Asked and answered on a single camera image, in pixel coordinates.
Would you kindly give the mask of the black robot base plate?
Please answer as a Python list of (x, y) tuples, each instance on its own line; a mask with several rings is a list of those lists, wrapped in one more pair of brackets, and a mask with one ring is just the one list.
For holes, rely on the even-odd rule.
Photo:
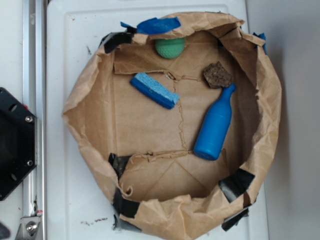
[(37, 118), (0, 88), (0, 200), (4, 201), (36, 167)]

